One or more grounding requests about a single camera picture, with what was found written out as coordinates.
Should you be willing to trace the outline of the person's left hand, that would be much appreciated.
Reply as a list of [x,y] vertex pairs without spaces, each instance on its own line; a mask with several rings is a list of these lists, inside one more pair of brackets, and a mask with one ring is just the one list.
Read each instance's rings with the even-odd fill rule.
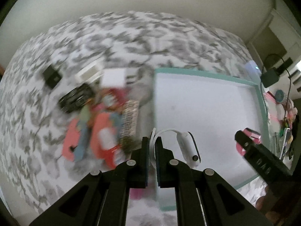
[[283,225],[284,219],[280,213],[272,211],[273,206],[279,200],[270,190],[269,186],[265,187],[266,194],[256,201],[256,209],[260,211],[273,225]]

